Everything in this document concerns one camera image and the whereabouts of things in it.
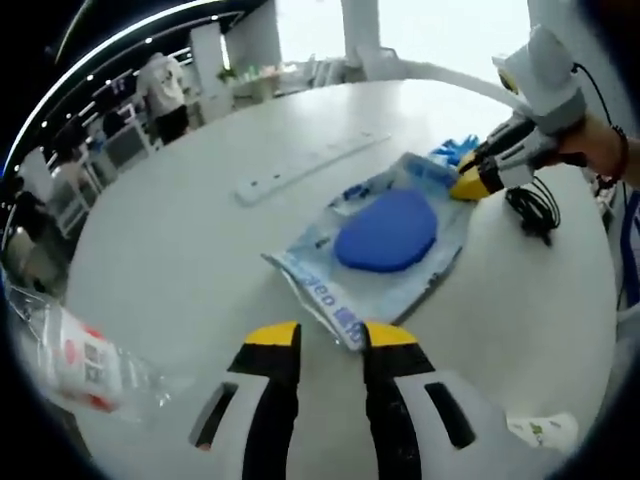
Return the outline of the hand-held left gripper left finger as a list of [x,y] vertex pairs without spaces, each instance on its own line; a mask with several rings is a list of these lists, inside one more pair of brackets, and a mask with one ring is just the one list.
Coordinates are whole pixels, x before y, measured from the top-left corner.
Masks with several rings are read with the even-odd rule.
[[213,456],[213,479],[284,479],[299,412],[301,325],[250,333],[189,434]]

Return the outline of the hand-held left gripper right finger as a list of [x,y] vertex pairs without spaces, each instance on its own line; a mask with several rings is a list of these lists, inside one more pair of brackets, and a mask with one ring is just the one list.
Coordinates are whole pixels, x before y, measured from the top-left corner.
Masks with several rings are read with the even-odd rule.
[[366,415],[382,479],[497,479],[503,414],[470,384],[436,369],[408,331],[362,326]]

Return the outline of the person's right hand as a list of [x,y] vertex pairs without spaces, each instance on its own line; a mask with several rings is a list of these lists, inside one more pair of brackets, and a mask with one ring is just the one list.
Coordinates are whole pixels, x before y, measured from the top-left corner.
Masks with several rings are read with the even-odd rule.
[[620,180],[629,161],[628,139],[623,131],[603,123],[591,114],[561,138],[558,153],[545,165],[554,166],[583,156],[587,168],[596,174]]

